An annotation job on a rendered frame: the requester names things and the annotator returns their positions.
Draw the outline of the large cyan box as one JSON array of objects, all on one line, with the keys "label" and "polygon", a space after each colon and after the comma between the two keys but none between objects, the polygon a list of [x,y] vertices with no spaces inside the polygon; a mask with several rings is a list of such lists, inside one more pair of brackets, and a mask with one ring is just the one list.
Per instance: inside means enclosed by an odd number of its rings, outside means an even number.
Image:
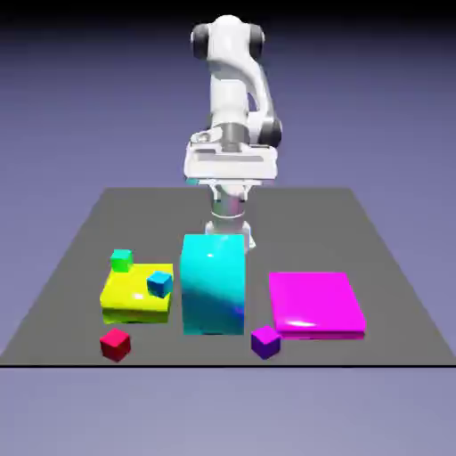
[{"label": "large cyan box", "polygon": [[244,333],[246,256],[241,234],[186,234],[180,256],[183,333]]}]

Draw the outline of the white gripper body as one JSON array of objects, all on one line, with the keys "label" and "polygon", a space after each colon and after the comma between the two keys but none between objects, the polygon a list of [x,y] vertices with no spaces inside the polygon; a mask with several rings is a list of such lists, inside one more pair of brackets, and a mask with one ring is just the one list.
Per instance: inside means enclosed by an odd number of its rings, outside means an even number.
[{"label": "white gripper body", "polygon": [[210,182],[262,183],[278,174],[278,152],[273,147],[240,145],[240,151],[223,151],[221,144],[193,143],[186,147],[183,174],[187,179]]}]

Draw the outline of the small blue cube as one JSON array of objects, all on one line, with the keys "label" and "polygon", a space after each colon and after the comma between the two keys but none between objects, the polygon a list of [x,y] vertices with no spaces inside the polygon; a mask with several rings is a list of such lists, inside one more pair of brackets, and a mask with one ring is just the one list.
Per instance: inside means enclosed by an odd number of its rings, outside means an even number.
[{"label": "small blue cube", "polygon": [[155,271],[146,281],[149,293],[154,297],[165,298],[173,290],[171,273]]}]

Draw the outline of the large magenta box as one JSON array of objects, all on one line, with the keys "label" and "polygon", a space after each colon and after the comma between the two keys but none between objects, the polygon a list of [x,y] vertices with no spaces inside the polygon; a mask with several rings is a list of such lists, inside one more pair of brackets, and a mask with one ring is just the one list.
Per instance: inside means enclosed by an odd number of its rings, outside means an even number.
[{"label": "large magenta box", "polygon": [[366,320],[343,272],[271,272],[273,325],[288,339],[358,339]]}]

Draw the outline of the small red cube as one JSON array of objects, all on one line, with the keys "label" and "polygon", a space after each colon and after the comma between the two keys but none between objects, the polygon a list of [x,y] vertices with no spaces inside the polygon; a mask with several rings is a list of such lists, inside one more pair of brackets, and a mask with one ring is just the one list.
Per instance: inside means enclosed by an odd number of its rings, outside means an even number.
[{"label": "small red cube", "polygon": [[117,328],[111,329],[100,338],[102,355],[113,362],[120,362],[131,351],[131,339],[128,333]]}]

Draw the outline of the large yellow box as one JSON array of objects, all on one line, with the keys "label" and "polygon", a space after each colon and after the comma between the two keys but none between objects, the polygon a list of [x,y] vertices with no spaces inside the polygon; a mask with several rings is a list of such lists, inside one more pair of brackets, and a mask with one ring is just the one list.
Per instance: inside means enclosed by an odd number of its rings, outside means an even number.
[{"label": "large yellow box", "polygon": [[[170,276],[167,294],[152,295],[148,279],[156,272]],[[105,324],[167,323],[172,303],[174,267],[172,264],[133,264],[128,272],[111,270],[100,295]]]}]

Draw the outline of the small purple cube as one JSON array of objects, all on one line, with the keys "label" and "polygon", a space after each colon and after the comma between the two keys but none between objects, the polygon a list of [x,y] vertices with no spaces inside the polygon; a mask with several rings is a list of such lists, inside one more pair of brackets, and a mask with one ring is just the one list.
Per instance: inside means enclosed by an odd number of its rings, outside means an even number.
[{"label": "small purple cube", "polygon": [[265,325],[251,332],[250,346],[261,359],[267,360],[281,350],[281,336],[271,326]]}]

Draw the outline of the small green cube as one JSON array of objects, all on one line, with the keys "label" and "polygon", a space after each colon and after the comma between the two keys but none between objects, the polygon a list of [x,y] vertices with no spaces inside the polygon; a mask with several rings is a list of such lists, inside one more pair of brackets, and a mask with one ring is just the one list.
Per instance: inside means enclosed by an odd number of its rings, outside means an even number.
[{"label": "small green cube", "polygon": [[115,273],[128,273],[134,263],[131,249],[114,249],[110,255],[110,268]]}]

